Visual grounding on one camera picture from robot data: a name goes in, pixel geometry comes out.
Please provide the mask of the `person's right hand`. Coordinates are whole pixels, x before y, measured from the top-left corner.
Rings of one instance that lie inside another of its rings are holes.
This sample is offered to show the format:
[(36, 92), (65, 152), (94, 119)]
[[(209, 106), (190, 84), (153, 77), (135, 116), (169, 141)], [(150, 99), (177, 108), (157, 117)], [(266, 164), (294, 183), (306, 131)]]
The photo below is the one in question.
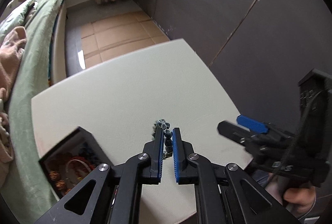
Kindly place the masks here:
[(283, 201), (291, 205), (291, 213), (294, 217), (300, 218), (306, 215), (316, 202), (316, 188), (289, 188), (284, 194), (280, 194), (278, 181), (273, 179), (265, 190), (272, 195), (280, 204)]

